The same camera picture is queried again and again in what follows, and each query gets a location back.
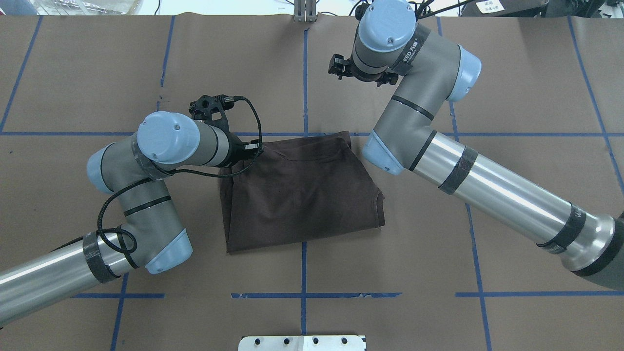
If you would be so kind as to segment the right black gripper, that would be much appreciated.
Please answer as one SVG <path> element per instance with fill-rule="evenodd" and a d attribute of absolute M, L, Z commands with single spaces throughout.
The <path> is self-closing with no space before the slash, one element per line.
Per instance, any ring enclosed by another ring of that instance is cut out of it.
<path fill-rule="evenodd" d="M 341 54 L 334 54 L 329 62 L 328 73 L 334 74 L 341 80 L 343 77 L 353 77 L 362 82 L 376 82 L 377 87 L 384 84 L 394 86 L 399 80 L 397 73 L 383 71 L 380 73 L 366 73 L 359 69 L 351 59 L 345 59 Z"/>

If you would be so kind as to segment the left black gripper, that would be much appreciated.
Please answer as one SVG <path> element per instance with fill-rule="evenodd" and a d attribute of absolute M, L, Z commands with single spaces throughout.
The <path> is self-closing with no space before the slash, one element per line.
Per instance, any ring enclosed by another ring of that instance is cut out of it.
<path fill-rule="evenodd" d="M 258 138 L 251 142 L 244 142 L 238 136 L 228 136 L 228 142 L 225 167 L 232 167 L 239 161 L 251 160 L 261 147 L 261 141 Z"/>

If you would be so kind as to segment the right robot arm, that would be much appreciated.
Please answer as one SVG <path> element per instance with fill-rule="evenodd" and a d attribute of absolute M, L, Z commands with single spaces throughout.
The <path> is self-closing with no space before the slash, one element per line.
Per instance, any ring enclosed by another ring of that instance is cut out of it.
<path fill-rule="evenodd" d="M 369 0 L 355 11 L 351 53 L 334 54 L 328 73 L 396 86 L 368 135 L 365 159 L 389 174 L 421 176 L 557 256 L 577 277 L 622 291 L 622 216 L 589 213 L 432 127 L 445 102 L 459 102 L 475 86 L 481 60 L 423 24 L 424 5 Z"/>

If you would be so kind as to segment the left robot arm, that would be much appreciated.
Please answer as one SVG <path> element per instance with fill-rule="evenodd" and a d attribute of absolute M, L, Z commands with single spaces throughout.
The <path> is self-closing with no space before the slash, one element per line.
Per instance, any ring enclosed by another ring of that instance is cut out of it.
<path fill-rule="evenodd" d="M 132 136 L 113 142 L 87 162 L 87 175 L 109 197 L 96 228 L 39 258 L 1 274 L 1 325 L 118 280 L 132 269 L 162 273 L 193 252 L 165 178 L 193 166 L 225 168 L 255 161 L 263 139 L 243 142 L 227 118 L 149 114 Z"/>

